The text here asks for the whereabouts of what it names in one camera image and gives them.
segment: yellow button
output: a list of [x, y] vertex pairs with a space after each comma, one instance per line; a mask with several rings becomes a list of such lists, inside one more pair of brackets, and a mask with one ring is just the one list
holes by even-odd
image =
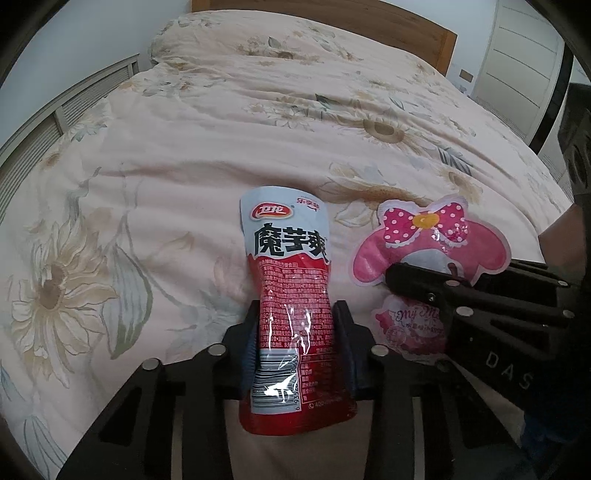
[[413, 225], [417, 228], [432, 228], [439, 223], [436, 213], [420, 213], [413, 218]]

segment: white wall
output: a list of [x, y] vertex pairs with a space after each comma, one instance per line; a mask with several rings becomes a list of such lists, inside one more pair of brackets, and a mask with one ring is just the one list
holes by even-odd
[[109, 65], [148, 49], [190, 0], [70, 0], [26, 46], [0, 87], [0, 145], [64, 90]]
[[[495, 23], [497, 0], [382, 0], [414, 12], [457, 34], [456, 48], [447, 78], [472, 93], [486, 55]], [[474, 75], [471, 83], [459, 77], [460, 70]]]

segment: red snack bag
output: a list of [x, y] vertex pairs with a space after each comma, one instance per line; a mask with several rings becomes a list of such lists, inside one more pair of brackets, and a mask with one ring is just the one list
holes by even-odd
[[259, 435], [309, 432], [355, 416], [338, 368], [326, 287], [329, 223], [313, 195], [260, 187], [240, 202], [246, 254], [260, 292], [259, 362], [240, 405]]

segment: pink candy package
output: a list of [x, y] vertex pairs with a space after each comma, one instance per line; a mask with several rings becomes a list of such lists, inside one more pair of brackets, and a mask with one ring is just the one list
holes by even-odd
[[[413, 202], [388, 200], [378, 208], [380, 226], [359, 247], [352, 277], [361, 285], [384, 280], [393, 263], [406, 262], [467, 279], [507, 268], [511, 250], [503, 234], [468, 213], [461, 196], [446, 196], [421, 208]], [[372, 319], [390, 348], [408, 359], [442, 356], [444, 330], [437, 308], [390, 295]]]

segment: comforter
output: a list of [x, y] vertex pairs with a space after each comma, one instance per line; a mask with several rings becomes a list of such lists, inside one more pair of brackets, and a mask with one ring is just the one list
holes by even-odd
[[[533, 261], [570, 204], [509, 128], [402, 50], [216, 11], [170, 21], [152, 56], [50, 148], [0, 225], [0, 410], [46, 478], [143, 360], [188, 359], [242, 320], [256, 297], [247, 190], [294, 187], [327, 204], [331, 300], [386, 344], [372, 312], [388, 291], [349, 268], [382, 202], [461, 195]], [[519, 412], [480, 390], [517, 437]], [[361, 478], [370, 416], [362, 403], [349, 422], [275, 439], [246, 434], [229, 403], [235, 476]]]

